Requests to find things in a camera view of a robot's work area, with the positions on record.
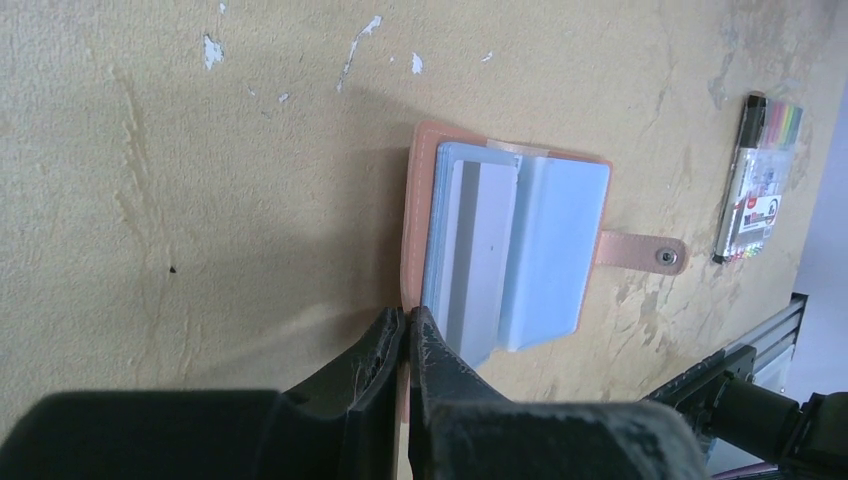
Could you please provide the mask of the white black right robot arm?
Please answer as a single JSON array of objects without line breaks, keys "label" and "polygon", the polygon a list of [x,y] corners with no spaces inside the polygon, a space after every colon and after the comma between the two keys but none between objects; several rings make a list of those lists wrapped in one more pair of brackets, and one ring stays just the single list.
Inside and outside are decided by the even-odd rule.
[{"label": "white black right robot arm", "polygon": [[720,439],[759,458],[716,479],[845,479],[847,394],[800,404],[752,383],[756,349],[720,350],[646,398],[680,413],[700,440]]}]

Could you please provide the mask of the pink leather card holder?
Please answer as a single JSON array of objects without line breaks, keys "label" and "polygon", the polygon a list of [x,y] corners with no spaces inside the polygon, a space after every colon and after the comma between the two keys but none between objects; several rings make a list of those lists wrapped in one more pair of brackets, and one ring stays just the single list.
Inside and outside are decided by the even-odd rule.
[{"label": "pink leather card holder", "polygon": [[426,120],[409,152],[403,306],[425,307],[471,366],[573,334],[592,271],[681,274],[677,238],[605,231],[598,157],[500,142]]}]

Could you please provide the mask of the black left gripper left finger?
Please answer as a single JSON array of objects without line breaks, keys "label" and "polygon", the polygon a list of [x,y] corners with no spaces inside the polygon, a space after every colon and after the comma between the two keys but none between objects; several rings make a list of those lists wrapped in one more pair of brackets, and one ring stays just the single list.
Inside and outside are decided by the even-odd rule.
[{"label": "black left gripper left finger", "polygon": [[392,479],[405,315],[285,390],[74,391],[1,446],[5,479]]}]

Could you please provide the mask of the aluminium table frame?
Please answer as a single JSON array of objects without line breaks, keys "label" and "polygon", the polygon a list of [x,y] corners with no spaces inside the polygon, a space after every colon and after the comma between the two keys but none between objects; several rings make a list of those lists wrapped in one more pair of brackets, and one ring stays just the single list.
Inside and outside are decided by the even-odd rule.
[{"label": "aluminium table frame", "polygon": [[754,375],[760,374],[768,365],[785,357],[785,352],[788,352],[790,361],[807,303],[806,294],[793,292],[787,307],[730,343],[725,348],[725,353],[733,354],[743,346],[753,347],[756,350],[752,370]]}]

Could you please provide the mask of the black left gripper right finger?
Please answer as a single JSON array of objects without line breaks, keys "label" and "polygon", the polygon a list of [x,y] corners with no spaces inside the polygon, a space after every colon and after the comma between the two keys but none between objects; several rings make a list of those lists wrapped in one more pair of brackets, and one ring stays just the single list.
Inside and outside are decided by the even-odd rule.
[{"label": "black left gripper right finger", "polygon": [[705,479],[682,417],[652,401],[515,402],[445,343],[431,312],[408,315],[416,479]]}]

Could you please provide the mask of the marker pen pack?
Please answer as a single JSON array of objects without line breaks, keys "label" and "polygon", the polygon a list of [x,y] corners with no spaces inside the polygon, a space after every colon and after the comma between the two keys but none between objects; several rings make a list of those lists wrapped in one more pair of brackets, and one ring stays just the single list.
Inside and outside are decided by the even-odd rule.
[{"label": "marker pen pack", "polygon": [[757,256],[771,238],[782,209],[804,110],[760,92],[741,112],[713,261]]}]

